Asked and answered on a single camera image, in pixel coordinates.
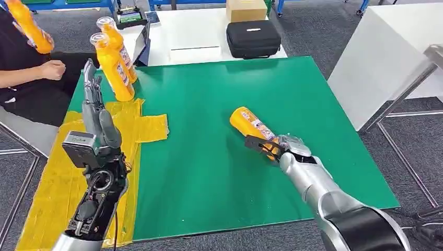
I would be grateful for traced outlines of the person's left hand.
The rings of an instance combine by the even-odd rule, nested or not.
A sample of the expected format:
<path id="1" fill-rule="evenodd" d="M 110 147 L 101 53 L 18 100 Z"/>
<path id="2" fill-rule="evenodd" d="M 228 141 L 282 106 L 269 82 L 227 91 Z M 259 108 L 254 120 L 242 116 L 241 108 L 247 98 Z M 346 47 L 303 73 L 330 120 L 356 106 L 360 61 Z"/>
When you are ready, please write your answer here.
<path id="1" fill-rule="evenodd" d="M 42 34 L 43 34 L 45 40 L 49 43 L 51 50 L 53 50 L 54 49 L 54 40 L 53 40 L 53 38 L 47 32 L 45 32 L 44 30 L 42 30 Z"/>

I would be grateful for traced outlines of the person's right hand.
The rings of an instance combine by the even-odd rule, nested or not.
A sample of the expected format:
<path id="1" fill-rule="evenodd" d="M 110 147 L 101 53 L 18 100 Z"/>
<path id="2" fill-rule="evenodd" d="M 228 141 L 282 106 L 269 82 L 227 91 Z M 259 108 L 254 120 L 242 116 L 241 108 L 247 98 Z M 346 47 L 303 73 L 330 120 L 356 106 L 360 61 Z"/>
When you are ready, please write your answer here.
<path id="1" fill-rule="evenodd" d="M 38 66 L 40 79 L 59 81 L 65 73 L 66 65 L 60 60 L 50 60 Z"/>

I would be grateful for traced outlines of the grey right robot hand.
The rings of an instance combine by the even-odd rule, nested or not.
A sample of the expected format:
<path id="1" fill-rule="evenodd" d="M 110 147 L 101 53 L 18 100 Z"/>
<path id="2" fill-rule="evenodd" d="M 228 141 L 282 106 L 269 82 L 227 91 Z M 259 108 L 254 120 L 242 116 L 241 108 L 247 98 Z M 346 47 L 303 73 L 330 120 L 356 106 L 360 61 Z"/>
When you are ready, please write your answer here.
<path id="1" fill-rule="evenodd" d="M 316 163 L 312 157 L 311 150 L 304 144 L 302 139 L 296 136 L 280 134 L 271 141 L 277 144 L 272 153 L 277 156 L 278 161 L 284 153 L 288 152 L 293 154 L 296 161 L 300 163 Z"/>

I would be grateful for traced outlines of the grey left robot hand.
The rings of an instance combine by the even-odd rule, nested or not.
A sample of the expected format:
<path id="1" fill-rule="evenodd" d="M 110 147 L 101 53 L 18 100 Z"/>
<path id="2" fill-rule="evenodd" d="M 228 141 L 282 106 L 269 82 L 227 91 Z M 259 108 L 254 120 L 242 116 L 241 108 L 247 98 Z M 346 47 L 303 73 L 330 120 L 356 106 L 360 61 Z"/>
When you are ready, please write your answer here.
<path id="1" fill-rule="evenodd" d="M 101 92 L 102 77 L 95 76 L 96 70 L 92 59 L 88 59 L 83 71 L 84 101 L 81 105 L 83 122 L 86 131 L 95 136 L 95 148 L 118 149 L 122 144 L 121 133 L 105 108 Z"/>

